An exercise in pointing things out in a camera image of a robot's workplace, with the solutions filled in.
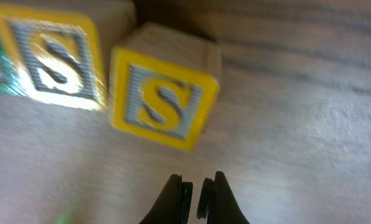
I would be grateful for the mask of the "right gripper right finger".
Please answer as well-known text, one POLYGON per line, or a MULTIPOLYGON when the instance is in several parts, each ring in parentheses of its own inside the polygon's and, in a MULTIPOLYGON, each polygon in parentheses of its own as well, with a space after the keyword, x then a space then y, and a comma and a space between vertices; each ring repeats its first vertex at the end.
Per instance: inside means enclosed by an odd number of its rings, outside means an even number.
POLYGON ((216 171, 214 180, 205 178, 196 217, 207 224, 249 224, 238 206, 225 174, 216 171))

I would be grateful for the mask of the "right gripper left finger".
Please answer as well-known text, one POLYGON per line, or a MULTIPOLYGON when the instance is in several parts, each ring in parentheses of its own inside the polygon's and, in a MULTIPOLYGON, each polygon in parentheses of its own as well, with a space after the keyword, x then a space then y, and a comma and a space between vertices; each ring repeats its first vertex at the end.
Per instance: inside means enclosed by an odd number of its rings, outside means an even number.
POLYGON ((192 201, 192 182, 172 174, 140 224, 187 224, 192 201))

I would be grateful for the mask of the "yellow S block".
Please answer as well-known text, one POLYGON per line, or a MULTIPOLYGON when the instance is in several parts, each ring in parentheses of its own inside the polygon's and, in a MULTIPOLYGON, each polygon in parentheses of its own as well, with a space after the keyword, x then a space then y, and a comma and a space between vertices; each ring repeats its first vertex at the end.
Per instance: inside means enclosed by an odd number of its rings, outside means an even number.
POLYGON ((220 91, 217 43, 147 22, 111 54, 110 123, 191 150, 220 91))
POLYGON ((0 42, 33 100, 103 111, 110 53, 136 26, 132 1, 0 1, 0 42))

